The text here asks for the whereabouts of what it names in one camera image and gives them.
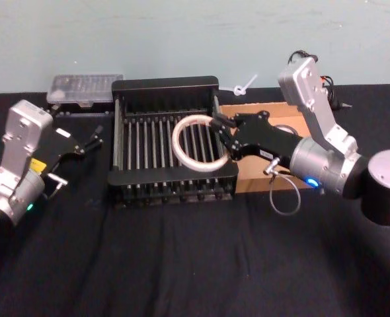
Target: cable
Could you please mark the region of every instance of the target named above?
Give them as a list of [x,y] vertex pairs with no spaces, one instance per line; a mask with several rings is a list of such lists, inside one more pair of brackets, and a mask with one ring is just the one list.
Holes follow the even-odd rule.
[[325,85],[325,83],[328,84],[327,90],[329,93],[327,94],[327,100],[329,101],[330,108],[333,111],[352,107],[350,104],[345,104],[337,98],[336,91],[334,90],[334,81],[332,77],[325,75],[321,76],[321,79],[323,80],[323,86]]
[[247,82],[247,84],[244,87],[242,87],[241,85],[234,86],[233,88],[220,86],[219,90],[227,90],[233,92],[235,96],[241,96],[241,95],[243,96],[247,93],[247,89],[252,85],[252,83],[255,81],[257,77],[258,77],[257,74],[252,76],[252,78],[249,80],[249,82]]
[[312,57],[314,59],[315,62],[318,62],[319,61],[319,58],[317,55],[313,55],[313,54],[310,54],[310,53],[307,53],[306,51],[304,50],[297,50],[297,51],[294,51],[291,56],[289,56],[289,59],[288,59],[288,64],[290,64],[292,62],[292,59],[295,57],[295,55],[299,55],[300,57]]
[[193,114],[191,116],[187,116],[181,119],[173,129],[171,140],[171,147],[173,149],[173,153],[183,165],[185,165],[187,168],[190,168],[191,170],[195,170],[197,172],[213,172],[214,170],[218,170],[219,168],[221,168],[229,160],[229,155],[225,153],[221,158],[213,162],[199,162],[197,160],[194,160],[193,158],[190,158],[180,146],[179,136],[180,133],[182,133],[183,129],[193,124],[203,124],[206,126],[210,126],[210,122],[212,120],[212,117],[205,116],[203,114]]
[[[295,185],[295,183],[292,182],[292,180],[288,176],[283,175],[283,174],[286,174],[286,173],[283,173],[283,171],[282,171],[282,172],[276,172],[273,175],[273,179],[272,179],[271,185],[270,185],[270,194],[269,194],[269,196],[270,196],[270,204],[271,204],[273,210],[275,212],[277,212],[277,214],[279,214],[281,216],[293,216],[293,215],[297,214],[299,212],[299,210],[301,209],[301,194],[299,193],[299,189]],[[298,198],[298,203],[296,205],[296,208],[293,211],[289,212],[289,213],[281,212],[279,209],[277,209],[277,207],[275,206],[275,204],[273,202],[273,184],[274,184],[274,181],[275,181],[275,179],[277,177],[281,177],[281,178],[285,179],[294,188],[294,190],[296,192],[296,196]]]
[[[319,58],[317,55],[313,55],[310,53],[307,53],[304,50],[297,50],[294,51],[291,56],[289,56],[288,59],[288,64],[290,64],[293,61],[293,58],[298,55],[299,57],[305,58],[305,57],[312,57],[315,62],[318,62]],[[323,81],[323,87],[325,86],[325,83],[328,84],[327,90],[329,91],[327,95],[327,100],[329,101],[330,108],[332,111],[337,111],[343,108],[351,108],[352,106],[350,104],[345,104],[341,102],[337,97],[336,97],[336,91],[334,90],[334,81],[332,77],[330,76],[321,76],[321,79]]]

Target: clear plastic container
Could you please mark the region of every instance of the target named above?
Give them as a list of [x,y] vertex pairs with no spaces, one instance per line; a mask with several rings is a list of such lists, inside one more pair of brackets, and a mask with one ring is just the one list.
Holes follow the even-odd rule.
[[123,75],[57,75],[47,94],[50,104],[76,103],[88,108],[94,102],[112,102],[111,84]]

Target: wall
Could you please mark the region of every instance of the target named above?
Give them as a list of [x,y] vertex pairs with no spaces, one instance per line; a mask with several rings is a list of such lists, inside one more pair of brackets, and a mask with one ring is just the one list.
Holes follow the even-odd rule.
[[100,72],[276,87],[299,48],[337,84],[390,83],[390,0],[0,0],[0,92]]

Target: cardboard box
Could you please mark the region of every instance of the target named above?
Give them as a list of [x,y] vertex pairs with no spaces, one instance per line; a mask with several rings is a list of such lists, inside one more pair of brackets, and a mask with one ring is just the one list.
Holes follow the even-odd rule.
[[[302,113],[296,106],[289,106],[286,102],[272,102],[267,104],[238,104],[221,106],[221,111],[226,116],[234,116],[236,113],[255,114],[266,110],[270,112],[269,122],[272,125],[286,124],[293,127],[300,136],[310,136],[307,124]],[[255,156],[245,157],[238,162],[239,175],[236,185],[236,193],[267,192],[270,190],[271,176],[263,174],[268,161]],[[298,188],[308,188],[308,185],[296,177],[290,176]],[[277,178],[274,183],[274,190],[292,189],[289,183]]]

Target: black wire rack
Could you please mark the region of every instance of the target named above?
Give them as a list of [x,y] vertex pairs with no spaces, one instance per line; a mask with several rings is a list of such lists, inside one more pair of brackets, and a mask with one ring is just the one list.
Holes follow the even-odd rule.
[[[171,148],[179,120],[219,111],[217,90],[215,77],[113,83],[114,150],[108,184],[116,203],[150,205],[233,197],[235,163],[229,161],[214,172],[195,172],[181,165]],[[217,135],[203,125],[187,127],[180,143],[199,161],[211,162],[224,153]]]

